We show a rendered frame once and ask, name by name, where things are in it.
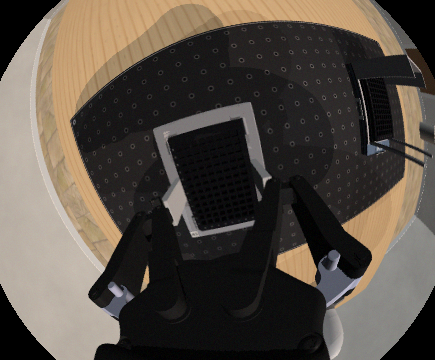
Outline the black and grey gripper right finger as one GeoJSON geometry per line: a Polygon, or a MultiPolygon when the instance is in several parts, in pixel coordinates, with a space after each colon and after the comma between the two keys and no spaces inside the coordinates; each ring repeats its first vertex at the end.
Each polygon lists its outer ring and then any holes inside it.
{"type": "Polygon", "coordinates": [[[283,204],[291,204],[303,231],[318,267],[315,288],[324,295],[326,306],[350,295],[372,261],[371,251],[343,229],[303,176],[281,182],[257,159],[250,163],[262,198],[253,228],[247,231],[219,290],[218,300],[225,312],[243,318],[257,309],[269,264],[276,267],[277,263],[283,204]]]}

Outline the black well plate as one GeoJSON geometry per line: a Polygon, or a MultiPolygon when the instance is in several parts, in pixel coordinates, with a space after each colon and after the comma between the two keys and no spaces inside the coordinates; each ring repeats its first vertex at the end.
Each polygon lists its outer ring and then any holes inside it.
{"type": "Polygon", "coordinates": [[[255,220],[259,204],[241,118],[182,133],[167,141],[199,230],[255,220]]]}
{"type": "Polygon", "coordinates": [[[394,138],[392,113],[384,77],[359,81],[366,106],[369,141],[378,142],[394,138]]]}

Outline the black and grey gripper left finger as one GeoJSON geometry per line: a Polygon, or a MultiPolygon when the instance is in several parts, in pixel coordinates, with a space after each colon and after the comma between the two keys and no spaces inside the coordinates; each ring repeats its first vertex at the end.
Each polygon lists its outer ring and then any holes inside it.
{"type": "Polygon", "coordinates": [[[180,178],[163,198],[151,199],[152,213],[134,215],[104,272],[89,290],[90,300],[117,321],[123,306],[140,293],[147,264],[149,306],[169,320],[185,313],[187,306],[176,268],[183,257],[174,226],[178,226],[186,201],[180,178]]]}

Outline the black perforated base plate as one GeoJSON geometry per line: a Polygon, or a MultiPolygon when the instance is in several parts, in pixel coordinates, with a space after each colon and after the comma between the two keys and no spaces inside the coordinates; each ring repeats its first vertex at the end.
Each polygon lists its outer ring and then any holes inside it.
{"type": "Polygon", "coordinates": [[[345,64],[385,56],[361,34],[304,21],[258,21],[206,31],[135,63],[70,119],[87,174],[123,235],[170,187],[153,129],[251,102],[265,170],[303,176],[341,225],[388,193],[405,158],[361,154],[345,64]]]}

